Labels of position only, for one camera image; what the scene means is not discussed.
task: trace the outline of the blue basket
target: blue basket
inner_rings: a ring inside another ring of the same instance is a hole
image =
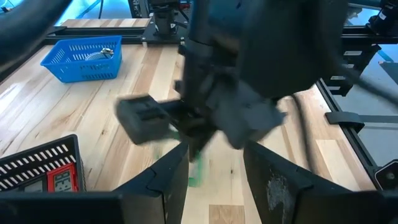
[[[122,60],[121,40],[121,36],[60,40],[41,65],[63,83],[116,78]],[[112,49],[113,56],[85,60],[87,56],[100,52],[103,48]]]

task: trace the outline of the floor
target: floor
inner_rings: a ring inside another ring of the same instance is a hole
[[[10,0],[13,4],[19,4],[22,0]],[[75,18],[98,18],[100,11],[100,0],[74,0],[57,24],[67,19]],[[367,23],[370,16],[377,14],[377,11],[363,9],[353,15],[349,22],[352,25],[363,25]],[[104,0],[103,13],[101,18],[130,18],[131,13],[127,0]],[[393,81],[391,75],[387,74],[379,65],[379,62],[398,62],[398,45],[382,45],[382,51],[374,56],[371,63],[363,72],[363,77],[378,83],[398,94],[398,85]],[[398,115],[397,112],[387,103],[372,96],[358,88],[350,90],[346,97],[335,96],[341,108],[365,115]],[[398,158],[398,124],[366,123],[365,128],[359,133],[363,143],[373,156],[379,166],[383,166],[391,159]]]

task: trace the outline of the black crate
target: black crate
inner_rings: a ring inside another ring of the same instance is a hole
[[[83,161],[75,134],[0,159],[0,191],[14,190],[71,162],[76,164],[79,191],[85,191]]]

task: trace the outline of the light wood surface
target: light wood surface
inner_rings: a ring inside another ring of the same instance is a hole
[[[147,19],[68,20],[69,27],[146,26]],[[41,60],[45,46],[0,84],[0,156],[75,133],[85,163],[88,190],[113,190],[153,164],[177,141],[145,146],[131,143],[114,116],[119,96],[149,93],[156,100],[176,98],[172,81],[179,79],[183,57],[177,46],[123,45],[123,63],[114,80],[60,83]],[[338,126],[324,118],[329,108],[317,87],[300,93],[312,134],[318,175],[351,190],[373,189],[369,177]],[[285,123],[262,143],[306,167],[292,100],[280,109]],[[203,182],[189,187],[182,223],[260,223],[244,170],[242,151],[231,149],[218,133],[203,154]]]

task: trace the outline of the black bracket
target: black bracket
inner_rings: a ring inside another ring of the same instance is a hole
[[[398,189],[398,159],[386,164],[380,168],[375,174],[377,184],[383,190]]]
[[[55,34],[61,30],[65,30],[68,28],[67,26],[53,26],[49,31],[47,31],[47,35]]]
[[[365,124],[362,122],[361,117],[352,112],[327,112],[325,117],[329,124],[339,124],[346,128],[353,128],[357,133],[359,133]]]

